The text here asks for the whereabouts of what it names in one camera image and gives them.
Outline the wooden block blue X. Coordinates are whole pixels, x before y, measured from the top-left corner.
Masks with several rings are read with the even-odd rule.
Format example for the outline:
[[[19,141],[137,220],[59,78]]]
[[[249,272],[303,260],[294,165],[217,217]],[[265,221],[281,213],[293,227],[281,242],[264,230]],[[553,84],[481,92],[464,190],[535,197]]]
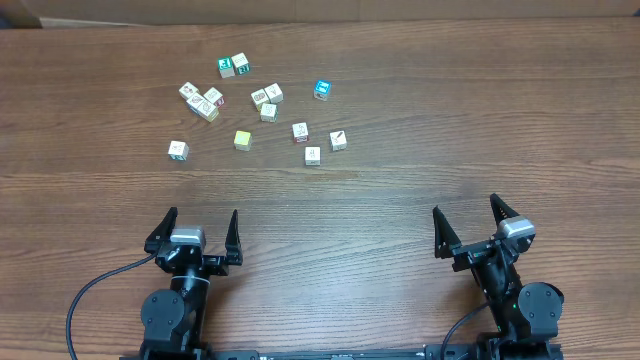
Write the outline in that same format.
[[[346,134],[344,131],[335,131],[329,134],[330,145],[333,151],[344,150],[348,146]]]

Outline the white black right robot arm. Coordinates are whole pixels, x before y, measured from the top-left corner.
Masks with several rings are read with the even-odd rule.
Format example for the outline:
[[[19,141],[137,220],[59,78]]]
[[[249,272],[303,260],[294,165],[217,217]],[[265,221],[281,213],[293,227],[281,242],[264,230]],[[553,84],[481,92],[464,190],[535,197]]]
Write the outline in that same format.
[[[531,247],[534,224],[508,206],[497,194],[490,195],[496,232],[487,240],[464,245],[444,213],[432,211],[434,256],[451,258],[456,272],[469,270],[485,302],[458,320],[445,335],[438,356],[445,359],[453,349],[449,342],[463,324],[479,312],[491,311],[497,330],[477,336],[461,359],[561,359],[561,347],[551,340],[558,336],[564,294],[545,282],[523,284],[515,268],[519,256]]]

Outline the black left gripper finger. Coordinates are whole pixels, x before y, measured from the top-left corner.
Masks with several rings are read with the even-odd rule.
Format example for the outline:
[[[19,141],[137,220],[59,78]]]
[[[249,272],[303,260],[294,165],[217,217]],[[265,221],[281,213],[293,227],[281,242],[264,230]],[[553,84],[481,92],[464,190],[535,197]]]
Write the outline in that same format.
[[[157,253],[161,246],[170,239],[178,217],[178,208],[171,207],[163,220],[146,238],[144,251],[146,253]]]
[[[234,210],[225,240],[226,263],[228,265],[241,266],[243,264],[243,252],[238,230],[238,210]]]

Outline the blue-top wooden block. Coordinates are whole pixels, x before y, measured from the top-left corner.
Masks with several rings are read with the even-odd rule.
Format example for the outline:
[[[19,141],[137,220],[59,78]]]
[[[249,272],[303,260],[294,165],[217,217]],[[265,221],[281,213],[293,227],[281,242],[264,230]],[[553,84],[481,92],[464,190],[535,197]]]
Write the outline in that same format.
[[[313,96],[322,101],[327,101],[331,92],[332,84],[328,81],[318,80],[314,87]]]

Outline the wooden block red 3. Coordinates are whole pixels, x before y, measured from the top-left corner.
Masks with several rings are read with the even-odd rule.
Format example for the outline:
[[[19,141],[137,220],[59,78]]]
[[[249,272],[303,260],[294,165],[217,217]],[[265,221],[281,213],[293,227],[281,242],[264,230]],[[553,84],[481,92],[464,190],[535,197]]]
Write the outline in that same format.
[[[304,143],[309,140],[309,131],[306,122],[292,125],[292,134],[295,143]]]

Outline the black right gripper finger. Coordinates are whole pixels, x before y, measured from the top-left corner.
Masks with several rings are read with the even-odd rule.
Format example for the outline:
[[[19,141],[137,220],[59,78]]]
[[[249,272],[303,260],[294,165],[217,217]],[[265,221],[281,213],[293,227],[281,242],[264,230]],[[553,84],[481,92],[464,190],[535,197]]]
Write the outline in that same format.
[[[503,222],[512,222],[513,219],[518,219],[520,214],[512,209],[502,198],[493,193],[489,197],[491,210],[497,226],[500,226]]]
[[[440,259],[453,257],[454,250],[461,247],[461,241],[438,206],[433,208],[432,215],[435,229],[434,256]]]

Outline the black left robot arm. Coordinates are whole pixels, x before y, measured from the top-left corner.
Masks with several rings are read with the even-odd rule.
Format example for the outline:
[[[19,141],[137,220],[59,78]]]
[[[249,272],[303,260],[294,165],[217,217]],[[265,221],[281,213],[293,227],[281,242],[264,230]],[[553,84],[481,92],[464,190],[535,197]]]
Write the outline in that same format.
[[[177,216],[178,209],[170,208],[145,240],[144,251],[171,281],[141,307],[141,359],[213,359],[211,346],[202,340],[210,278],[227,276],[231,266],[243,263],[237,211],[229,223],[224,255],[205,254],[204,229],[178,226]]]

